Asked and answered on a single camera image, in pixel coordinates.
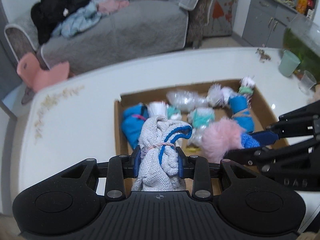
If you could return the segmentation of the white blue-trimmed sock bundle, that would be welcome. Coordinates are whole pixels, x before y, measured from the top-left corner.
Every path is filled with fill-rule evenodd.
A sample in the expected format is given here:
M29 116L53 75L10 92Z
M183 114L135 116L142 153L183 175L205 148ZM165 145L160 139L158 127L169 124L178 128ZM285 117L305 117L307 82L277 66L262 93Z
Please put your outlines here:
M141 163L132 191L184 191L185 180L178 175L176 141L189 139L192 127L182 120L163 115L148 118L139 137Z

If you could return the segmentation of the pink fluffy sock bundle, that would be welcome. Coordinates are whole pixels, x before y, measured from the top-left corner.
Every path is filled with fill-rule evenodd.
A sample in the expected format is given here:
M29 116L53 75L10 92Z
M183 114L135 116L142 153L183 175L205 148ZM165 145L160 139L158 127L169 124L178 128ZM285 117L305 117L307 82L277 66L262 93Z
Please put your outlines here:
M203 156L210 163L219 164L231 150L243 149L241 136L244 129L233 119L221 118L204 129L201 138Z

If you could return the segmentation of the teal white plastic bundle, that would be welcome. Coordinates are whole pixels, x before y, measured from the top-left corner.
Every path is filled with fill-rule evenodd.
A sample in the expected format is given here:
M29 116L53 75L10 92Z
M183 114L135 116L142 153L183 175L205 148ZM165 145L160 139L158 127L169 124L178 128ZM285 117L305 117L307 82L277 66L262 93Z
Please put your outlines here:
M193 131L188 139L188 146L201 147L204 130L210 123L215 121L215 112L210 107L198 107L187 115L188 123L191 124Z

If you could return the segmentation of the blue sock with rubber band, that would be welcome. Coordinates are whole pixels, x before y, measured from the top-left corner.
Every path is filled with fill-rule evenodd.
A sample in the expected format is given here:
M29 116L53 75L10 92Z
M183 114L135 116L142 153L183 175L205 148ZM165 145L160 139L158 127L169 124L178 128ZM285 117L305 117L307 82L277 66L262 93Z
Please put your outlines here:
M247 99L242 96L234 96L229 99L232 111L232 119L235 120L246 133L254 132L254 121L251 116Z

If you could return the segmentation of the clear plastic cup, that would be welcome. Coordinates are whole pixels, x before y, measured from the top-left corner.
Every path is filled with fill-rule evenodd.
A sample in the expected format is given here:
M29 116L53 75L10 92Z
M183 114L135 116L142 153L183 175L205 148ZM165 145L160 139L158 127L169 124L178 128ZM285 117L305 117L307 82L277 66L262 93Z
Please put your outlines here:
M316 84L315 77L307 70L303 72L303 76L298 83L298 87L304 94L308 94L309 90Z

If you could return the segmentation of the brown cardboard box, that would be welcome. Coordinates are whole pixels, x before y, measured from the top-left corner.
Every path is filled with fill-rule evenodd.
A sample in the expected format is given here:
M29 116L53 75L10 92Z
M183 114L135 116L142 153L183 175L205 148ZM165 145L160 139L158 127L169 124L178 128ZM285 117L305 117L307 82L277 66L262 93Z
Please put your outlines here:
M271 130L274 115L252 86L240 80L146 90L115 103L116 152L124 155L124 177L135 191L180 191L194 166L181 140L197 157L220 165L226 155L241 165L260 166L256 152L285 146Z

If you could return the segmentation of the blue sock bundle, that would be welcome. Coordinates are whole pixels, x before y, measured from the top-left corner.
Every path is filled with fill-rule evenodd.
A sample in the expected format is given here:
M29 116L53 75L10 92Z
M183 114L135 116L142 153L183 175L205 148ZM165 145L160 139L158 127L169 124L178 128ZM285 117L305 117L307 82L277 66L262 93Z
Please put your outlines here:
M133 150L139 143L142 127L148 118L148 109L146 105L142 103L129 107L123 111L121 130Z

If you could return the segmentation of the mint green cup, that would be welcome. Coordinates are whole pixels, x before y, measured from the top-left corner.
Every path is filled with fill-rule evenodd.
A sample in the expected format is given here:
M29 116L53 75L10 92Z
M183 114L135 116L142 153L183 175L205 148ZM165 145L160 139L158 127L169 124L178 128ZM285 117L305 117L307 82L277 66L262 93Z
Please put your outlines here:
M283 76L290 77L299 64L300 59L291 51L285 50L278 70Z

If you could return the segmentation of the clear plastic wrapped bundle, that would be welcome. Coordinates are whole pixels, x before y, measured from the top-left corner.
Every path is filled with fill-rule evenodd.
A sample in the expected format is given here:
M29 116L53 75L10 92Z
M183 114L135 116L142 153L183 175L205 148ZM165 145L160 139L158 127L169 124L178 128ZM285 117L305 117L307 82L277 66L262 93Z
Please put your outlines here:
M182 112L191 112L198 107L208 107L206 97L198 92L188 90L172 90L166 94L168 102Z

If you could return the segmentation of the small green white sock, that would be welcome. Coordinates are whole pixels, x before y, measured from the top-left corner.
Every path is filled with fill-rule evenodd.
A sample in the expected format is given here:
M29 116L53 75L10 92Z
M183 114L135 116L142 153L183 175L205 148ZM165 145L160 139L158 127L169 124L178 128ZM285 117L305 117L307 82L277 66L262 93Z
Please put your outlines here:
M254 88L255 88L255 81L250 76L246 76L240 80L240 87L239 87L238 93L242 95L252 96L254 92Z

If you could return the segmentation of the grey cabinet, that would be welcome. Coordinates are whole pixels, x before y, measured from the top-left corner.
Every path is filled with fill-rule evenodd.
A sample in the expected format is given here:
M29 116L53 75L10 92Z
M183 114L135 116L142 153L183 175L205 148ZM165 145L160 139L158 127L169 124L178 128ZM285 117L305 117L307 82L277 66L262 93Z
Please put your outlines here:
M254 47L282 48L297 12L275 0L251 0L242 38Z

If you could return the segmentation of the grey sofa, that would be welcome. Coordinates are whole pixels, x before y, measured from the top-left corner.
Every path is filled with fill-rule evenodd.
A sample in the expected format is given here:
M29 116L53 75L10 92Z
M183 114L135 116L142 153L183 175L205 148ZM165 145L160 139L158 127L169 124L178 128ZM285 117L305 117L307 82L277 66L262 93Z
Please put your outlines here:
M71 38L50 37L40 45L30 11L7 24L4 35L17 60L32 52L48 68L68 61L82 74L111 64L182 50L199 42L213 0L128 0L129 6Z

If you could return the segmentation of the light blue clothing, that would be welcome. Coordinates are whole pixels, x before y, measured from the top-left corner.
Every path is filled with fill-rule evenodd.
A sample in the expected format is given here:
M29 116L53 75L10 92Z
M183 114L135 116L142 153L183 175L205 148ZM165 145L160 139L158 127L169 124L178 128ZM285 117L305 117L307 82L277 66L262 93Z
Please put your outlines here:
M97 11L96 4L90 2L59 23L53 30L51 37L71 38L95 26L101 18L102 13Z

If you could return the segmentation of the pink clothing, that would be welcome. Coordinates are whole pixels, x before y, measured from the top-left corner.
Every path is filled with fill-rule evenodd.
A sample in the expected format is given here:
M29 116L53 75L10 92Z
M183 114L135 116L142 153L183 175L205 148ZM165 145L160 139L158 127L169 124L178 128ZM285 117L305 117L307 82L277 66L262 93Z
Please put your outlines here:
M129 4L128 0L98 0L97 11L102 14L110 15L120 9L128 7Z

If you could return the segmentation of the black clothing pile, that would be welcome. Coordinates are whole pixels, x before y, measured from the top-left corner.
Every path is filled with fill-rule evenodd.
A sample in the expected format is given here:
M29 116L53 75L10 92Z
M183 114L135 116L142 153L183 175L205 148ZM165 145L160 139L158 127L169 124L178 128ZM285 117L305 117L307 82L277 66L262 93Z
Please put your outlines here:
M40 0L30 11L40 45L49 41L52 32L69 15L88 5L90 0Z

